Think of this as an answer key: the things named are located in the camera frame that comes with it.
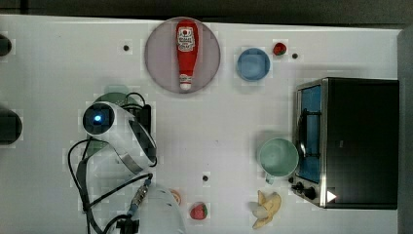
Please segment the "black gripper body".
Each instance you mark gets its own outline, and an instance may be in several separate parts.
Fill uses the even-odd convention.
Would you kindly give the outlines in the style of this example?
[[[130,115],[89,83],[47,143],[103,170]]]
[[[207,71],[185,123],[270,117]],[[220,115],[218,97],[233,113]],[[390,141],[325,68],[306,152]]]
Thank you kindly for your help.
[[[152,108],[149,104],[140,106],[134,104],[128,107],[128,112],[132,115],[129,120],[132,132],[137,137],[143,135],[150,136],[152,129]]]

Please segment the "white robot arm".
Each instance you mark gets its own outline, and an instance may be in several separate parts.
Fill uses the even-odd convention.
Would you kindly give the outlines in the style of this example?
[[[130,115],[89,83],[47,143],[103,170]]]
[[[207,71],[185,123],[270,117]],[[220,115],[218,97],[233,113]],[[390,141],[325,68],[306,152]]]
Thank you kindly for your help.
[[[96,101],[83,128],[100,148],[79,163],[77,178],[94,234],[186,234],[171,192],[154,182],[156,143],[125,108]]]

